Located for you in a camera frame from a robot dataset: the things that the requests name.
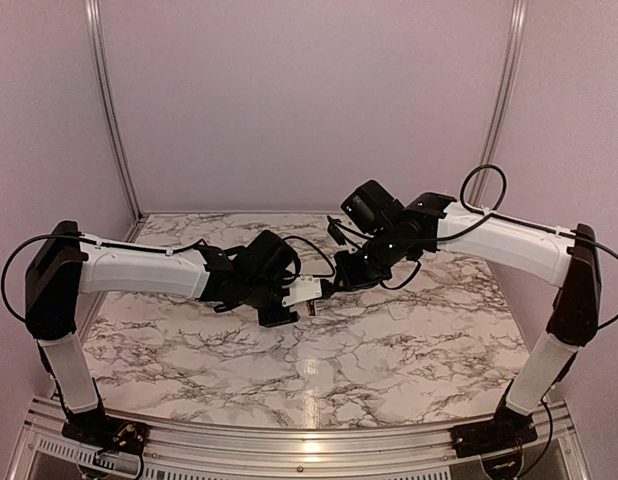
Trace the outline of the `white battery cover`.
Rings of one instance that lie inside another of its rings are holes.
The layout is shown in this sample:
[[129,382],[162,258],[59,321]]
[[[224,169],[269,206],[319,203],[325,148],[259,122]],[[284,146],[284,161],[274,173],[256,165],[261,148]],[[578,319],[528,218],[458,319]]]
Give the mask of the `white battery cover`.
[[410,310],[404,308],[388,308],[388,314],[394,322],[407,321],[410,318]]

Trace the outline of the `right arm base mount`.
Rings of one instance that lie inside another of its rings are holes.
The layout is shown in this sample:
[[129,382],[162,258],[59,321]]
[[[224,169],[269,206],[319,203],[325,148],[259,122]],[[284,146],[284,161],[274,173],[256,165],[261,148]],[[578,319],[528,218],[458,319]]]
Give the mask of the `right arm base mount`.
[[456,425],[450,435],[458,458],[519,448],[538,439],[532,415],[510,409],[504,398],[490,419]]

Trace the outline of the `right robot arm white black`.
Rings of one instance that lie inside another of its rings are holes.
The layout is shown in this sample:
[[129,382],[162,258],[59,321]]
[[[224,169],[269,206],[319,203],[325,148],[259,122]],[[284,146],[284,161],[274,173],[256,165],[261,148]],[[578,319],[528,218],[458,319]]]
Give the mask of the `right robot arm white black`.
[[438,251],[481,258],[557,287],[546,330],[504,396],[506,410],[484,428],[491,446],[508,446],[523,431],[520,415],[532,413],[597,333],[601,280],[593,230],[586,225],[552,229],[494,211],[472,211],[451,196],[431,192],[403,205],[375,180],[359,186],[341,208],[365,242],[354,252],[336,254],[338,292],[373,288],[391,279],[399,261]]

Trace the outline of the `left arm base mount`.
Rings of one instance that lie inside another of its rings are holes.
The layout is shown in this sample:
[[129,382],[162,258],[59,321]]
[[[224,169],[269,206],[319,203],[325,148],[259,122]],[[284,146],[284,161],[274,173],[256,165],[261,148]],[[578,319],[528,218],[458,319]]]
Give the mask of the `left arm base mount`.
[[97,447],[103,452],[141,455],[149,426],[146,423],[108,415],[102,403],[95,409],[74,413],[63,407],[66,420],[62,428],[65,438]]

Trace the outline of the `white remote control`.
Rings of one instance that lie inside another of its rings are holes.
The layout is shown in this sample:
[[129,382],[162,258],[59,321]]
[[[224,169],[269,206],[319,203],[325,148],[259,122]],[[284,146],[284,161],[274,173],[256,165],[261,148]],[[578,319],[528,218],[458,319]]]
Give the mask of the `white remote control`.
[[305,317],[313,318],[318,316],[318,303],[316,300],[307,300],[298,306],[298,312]]

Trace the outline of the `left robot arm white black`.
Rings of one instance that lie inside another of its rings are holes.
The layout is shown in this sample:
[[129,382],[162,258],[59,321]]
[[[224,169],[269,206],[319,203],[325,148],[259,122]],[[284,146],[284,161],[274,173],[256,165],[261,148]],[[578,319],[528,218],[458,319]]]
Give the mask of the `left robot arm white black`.
[[81,294],[157,293],[210,302],[217,313],[240,306],[256,310],[263,327],[295,323],[283,299],[290,292],[295,251],[266,230],[248,246],[221,249],[197,242],[178,249],[117,243],[80,234],[73,221],[45,236],[25,274],[27,330],[43,353],[65,409],[95,445],[114,438],[115,423],[100,398],[76,334]]

